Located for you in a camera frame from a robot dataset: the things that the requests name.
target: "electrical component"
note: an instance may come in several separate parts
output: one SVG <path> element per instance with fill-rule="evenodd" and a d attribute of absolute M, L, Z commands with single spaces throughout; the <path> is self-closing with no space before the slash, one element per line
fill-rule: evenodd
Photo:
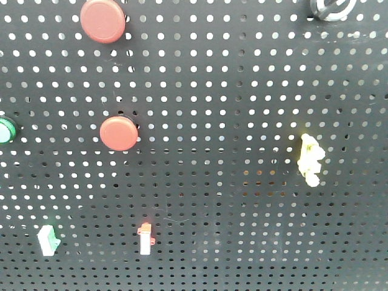
<path fill-rule="evenodd" d="M 5 116 L 0 117 L 0 144 L 6 144 L 15 139 L 18 132 L 16 123 Z"/>
<path fill-rule="evenodd" d="M 53 226 L 42 226 L 38 233 L 38 240 L 43 256 L 53 256 L 56 248 L 61 243 L 61 240 L 55 237 Z"/>
<path fill-rule="evenodd" d="M 94 41 L 109 44 L 125 30 L 125 15 L 114 0 L 88 0 L 81 9 L 81 25 Z"/>
<path fill-rule="evenodd" d="M 313 14 L 320 20 L 339 21 L 356 6 L 357 0 L 310 0 Z"/>
<path fill-rule="evenodd" d="M 128 150 L 138 140 L 136 125 L 125 116 L 106 119 L 100 127 L 101 141 L 112 150 Z"/>
<path fill-rule="evenodd" d="M 305 133 L 301 139 L 301 157 L 298 161 L 298 168 L 305 177 L 307 185 L 316 187 L 319 185 L 319 178 L 316 174 L 321 172 L 321 164 L 318 161 L 323 159 L 326 153 L 312 136 Z"/>
<path fill-rule="evenodd" d="M 155 239 L 151 237 L 151 224 L 145 222 L 138 228 L 140 235 L 140 255 L 150 255 L 151 246 L 155 244 Z"/>

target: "black perforated panel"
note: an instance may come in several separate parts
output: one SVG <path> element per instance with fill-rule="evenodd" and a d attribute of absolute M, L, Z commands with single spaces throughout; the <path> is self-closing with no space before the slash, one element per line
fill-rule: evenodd
<path fill-rule="evenodd" d="M 388 290 L 388 1 L 333 23 L 307 0 L 122 1 L 109 45 L 84 2 L 0 0 L 0 110 L 22 127 L 0 148 L 1 290 Z M 118 114 L 128 152 L 99 140 Z"/>

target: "white clip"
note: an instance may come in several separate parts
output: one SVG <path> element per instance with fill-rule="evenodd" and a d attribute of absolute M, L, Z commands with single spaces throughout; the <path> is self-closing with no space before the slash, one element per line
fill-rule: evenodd
<path fill-rule="evenodd" d="M 53 226 L 42 226 L 38 233 L 38 240 L 43 256 L 53 256 L 56 248 L 61 243 L 61 240 L 55 237 Z"/>
<path fill-rule="evenodd" d="M 323 159 L 326 153 L 312 136 L 305 133 L 301 139 L 301 157 L 298 161 L 298 168 L 305 177 L 307 185 L 316 187 L 319 185 L 319 178 L 316 174 L 321 171 L 321 164 L 318 161 Z"/>
<path fill-rule="evenodd" d="M 151 246 L 155 244 L 155 239 L 151 237 L 151 224 L 143 223 L 138 228 L 138 235 L 140 235 L 140 255 L 150 255 Z"/>

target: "red push button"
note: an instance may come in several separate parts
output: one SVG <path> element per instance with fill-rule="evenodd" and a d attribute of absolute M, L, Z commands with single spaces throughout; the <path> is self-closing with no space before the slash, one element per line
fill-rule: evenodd
<path fill-rule="evenodd" d="M 81 25 L 97 42 L 117 41 L 125 29 L 125 15 L 114 0 L 88 0 L 81 9 Z"/>
<path fill-rule="evenodd" d="M 100 127 L 102 142 L 112 150 L 128 150 L 138 140 L 136 125 L 126 117 L 114 116 L 106 119 Z"/>

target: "white terminal block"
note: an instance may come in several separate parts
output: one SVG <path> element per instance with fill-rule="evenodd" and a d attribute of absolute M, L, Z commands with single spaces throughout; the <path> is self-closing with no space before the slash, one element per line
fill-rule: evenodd
<path fill-rule="evenodd" d="M 151 246 L 155 244 L 155 239 L 151 237 L 151 224 L 143 223 L 138 228 L 138 235 L 140 235 L 140 255 L 150 255 Z"/>
<path fill-rule="evenodd" d="M 61 243 L 61 240 L 55 237 L 53 226 L 42 226 L 38 233 L 38 240 L 43 256 L 53 256 L 56 248 Z"/>
<path fill-rule="evenodd" d="M 321 172 L 321 164 L 318 161 L 323 159 L 326 153 L 312 136 L 305 133 L 301 139 L 301 157 L 298 161 L 298 168 L 305 177 L 307 185 L 316 187 L 319 185 L 319 178 L 316 174 Z"/>

